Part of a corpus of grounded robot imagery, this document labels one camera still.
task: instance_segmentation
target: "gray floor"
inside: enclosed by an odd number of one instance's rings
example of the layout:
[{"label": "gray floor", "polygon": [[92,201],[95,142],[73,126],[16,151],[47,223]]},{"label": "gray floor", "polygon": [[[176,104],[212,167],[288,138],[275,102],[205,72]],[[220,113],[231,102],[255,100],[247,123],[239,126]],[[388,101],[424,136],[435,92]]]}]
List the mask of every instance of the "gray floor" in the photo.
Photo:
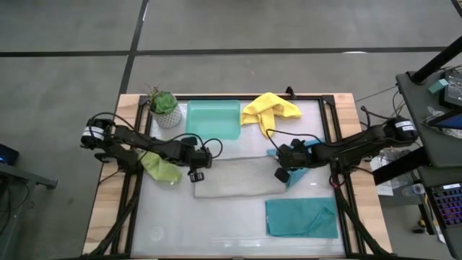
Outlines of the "gray floor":
[{"label": "gray floor", "polygon": [[[141,0],[2,0],[0,51],[128,50],[140,6]],[[445,46],[462,34],[448,0],[151,0],[144,21],[139,49]],[[179,93],[281,92],[290,85],[297,92],[353,92],[360,100],[435,54],[138,57],[127,92],[146,92],[145,84]],[[0,143],[21,152],[21,168],[59,179],[55,191],[37,189],[18,259],[82,250],[101,165],[79,148],[80,135],[91,115],[114,110],[125,65],[126,57],[0,58]],[[394,92],[357,107],[390,115]],[[450,259],[435,237],[410,233],[416,207],[383,211],[395,253]]]}]

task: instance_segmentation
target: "blue cloth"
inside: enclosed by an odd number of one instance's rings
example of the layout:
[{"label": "blue cloth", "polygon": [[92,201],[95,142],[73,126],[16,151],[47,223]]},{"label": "blue cloth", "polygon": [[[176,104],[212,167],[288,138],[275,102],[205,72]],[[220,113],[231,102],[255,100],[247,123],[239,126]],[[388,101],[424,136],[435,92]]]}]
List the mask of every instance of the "blue cloth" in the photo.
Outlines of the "blue cloth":
[{"label": "blue cloth", "polygon": [[283,238],[338,238],[333,198],[266,201],[266,233]]},{"label": "blue cloth", "polygon": [[[317,143],[319,143],[318,140],[313,140],[313,141],[305,142],[304,145],[308,147],[310,145],[317,144]],[[269,149],[266,151],[266,154],[268,156],[276,156],[276,149]],[[308,170],[309,170],[308,168],[301,168],[298,170],[289,170],[288,173],[290,174],[290,177],[289,177],[289,181],[287,181],[287,188],[290,188],[293,185],[295,185],[308,172]]]}]

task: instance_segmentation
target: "plastic tray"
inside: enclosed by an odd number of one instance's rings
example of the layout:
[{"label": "plastic tray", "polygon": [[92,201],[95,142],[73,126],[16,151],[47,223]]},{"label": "plastic tray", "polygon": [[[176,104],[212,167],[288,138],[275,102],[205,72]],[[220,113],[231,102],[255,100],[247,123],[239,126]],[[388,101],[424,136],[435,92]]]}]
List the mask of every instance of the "plastic tray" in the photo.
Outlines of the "plastic tray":
[{"label": "plastic tray", "polygon": [[239,137],[239,100],[191,100],[186,115],[186,133],[198,134],[203,139]]}]

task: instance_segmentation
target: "black metal frame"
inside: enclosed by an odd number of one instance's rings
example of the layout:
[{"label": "black metal frame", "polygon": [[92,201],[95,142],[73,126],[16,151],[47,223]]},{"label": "black metal frame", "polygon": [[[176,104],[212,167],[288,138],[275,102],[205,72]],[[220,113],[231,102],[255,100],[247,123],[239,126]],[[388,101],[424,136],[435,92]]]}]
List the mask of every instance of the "black metal frame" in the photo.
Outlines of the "black metal frame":
[{"label": "black metal frame", "polygon": [[[281,95],[281,98],[284,98],[285,100],[316,100],[319,103],[319,109],[321,112],[321,121],[323,124],[323,131],[324,135],[326,137],[327,142],[332,142],[333,139],[331,138],[330,131],[329,131],[329,124],[328,124],[328,118],[326,114],[326,104],[328,104],[331,108],[331,116],[332,120],[334,123],[334,130],[336,132],[336,138],[340,139],[341,138],[341,133],[340,133],[340,123],[339,123],[339,118],[336,112],[336,106],[335,106],[335,100],[333,95],[298,95],[296,96],[293,93],[293,90],[291,87],[287,88],[286,93],[288,95]],[[254,100],[257,98],[257,95],[179,95],[177,96],[178,100],[223,100],[223,99],[238,99],[238,100]],[[141,95],[139,98],[139,105],[136,111],[136,119],[135,119],[135,129],[139,131],[139,127],[141,125],[141,118],[143,115],[143,110],[145,108],[145,105],[147,104],[147,96]],[[149,131],[151,129],[151,122],[152,122],[152,117],[150,113],[148,113],[147,116],[147,123],[146,127],[144,129],[145,134],[149,134]],[[130,186],[131,182],[131,175],[130,173],[126,173],[125,178],[123,180],[123,185],[122,185],[122,192],[121,192],[121,200],[118,208],[118,213],[117,213],[117,220],[116,223],[114,224],[113,228],[110,230],[110,234],[113,233],[113,235],[108,235],[106,238],[109,238],[109,240],[104,240],[106,244],[106,247],[111,243],[111,249],[110,249],[110,254],[104,255],[105,253],[105,248],[103,250],[99,250],[97,253],[90,253],[86,255],[85,257],[89,257],[91,259],[127,259],[130,258],[131,255],[131,245],[133,243],[133,237],[134,237],[134,227],[136,224],[136,213],[138,209],[138,200],[139,200],[139,193],[141,191],[141,185],[142,185],[142,176],[143,176],[143,171],[140,170],[136,174],[136,183],[135,183],[135,188],[132,197],[128,200],[128,188]],[[353,192],[353,187],[352,187],[352,182],[349,176],[346,176],[346,192],[348,194],[348,199],[349,199],[349,204],[352,206],[352,209],[356,214],[358,214],[357,211],[357,205],[356,201],[354,199],[354,192]],[[334,193],[336,197],[336,201],[338,202],[338,194]],[[341,228],[341,236],[344,244],[344,250],[345,250],[345,255],[351,255],[353,254],[352,252],[352,245],[349,239],[349,231],[347,227],[347,219],[345,216],[345,213],[343,209],[339,206],[339,203],[337,203],[337,210],[339,212],[339,222],[340,222],[340,228]],[[128,214],[131,215],[129,224],[128,224],[128,233],[127,233],[127,238],[126,238],[126,245],[124,248],[123,253],[119,253],[119,243],[120,243],[120,238],[121,238],[121,228],[122,224],[126,221],[126,218],[128,217]],[[359,253],[360,254],[365,254],[365,245],[362,237],[359,235],[358,232],[356,232],[356,238],[357,238],[357,244],[359,248]]]}]

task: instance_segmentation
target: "table frame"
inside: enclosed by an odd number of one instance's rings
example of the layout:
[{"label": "table frame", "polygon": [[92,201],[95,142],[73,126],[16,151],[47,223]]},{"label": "table frame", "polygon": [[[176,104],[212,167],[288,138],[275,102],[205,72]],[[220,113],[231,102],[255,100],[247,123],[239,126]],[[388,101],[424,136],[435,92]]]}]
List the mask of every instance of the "table frame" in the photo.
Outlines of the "table frame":
[{"label": "table frame", "polygon": [[[279,95],[281,98],[286,100],[316,100],[318,101],[321,119],[323,124],[323,130],[328,142],[334,142],[335,139],[342,138],[341,129],[339,123],[339,117],[337,115],[337,109],[335,104],[335,99],[333,95],[298,95],[296,96],[291,88],[288,88],[286,93]],[[213,99],[238,99],[238,100],[254,100],[260,94],[243,94],[243,95],[177,95],[178,100],[213,100]],[[146,107],[148,97],[146,95],[139,96],[138,108],[136,112],[135,124],[134,127],[136,131],[140,130],[142,118],[144,114],[144,109]],[[146,123],[144,127],[144,133],[149,134],[151,129],[152,117],[149,113],[146,113]],[[117,212],[117,221],[114,226],[110,229],[109,233],[101,241],[101,244],[94,250],[89,256],[96,256],[98,259],[127,259],[131,257],[131,245],[133,243],[134,236],[134,226],[136,224],[136,213],[137,213],[137,202],[139,199],[139,191],[141,190],[143,170],[138,171],[133,174],[125,174],[123,179],[123,186],[121,192],[121,199],[119,202],[118,212]],[[352,180],[349,176],[346,177],[345,186],[343,188],[346,192],[348,203],[351,205],[352,210],[356,215],[358,215],[357,205],[354,197]],[[359,235],[357,230],[355,230],[355,243],[354,246],[357,247],[359,255],[353,253],[352,250],[352,241],[350,239],[347,219],[345,212],[339,207],[339,195],[336,195],[337,209],[339,211],[339,222],[341,226],[341,236],[344,242],[345,256],[349,257],[358,257],[366,256],[366,246],[362,239],[362,236]],[[122,229],[124,223],[127,222],[127,218],[130,215],[128,220],[128,227],[125,237],[122,235]],[[121,239],[125,240],[125,245],[123,247],[123,253],[119,253],[119,246],[123,243]]]}]

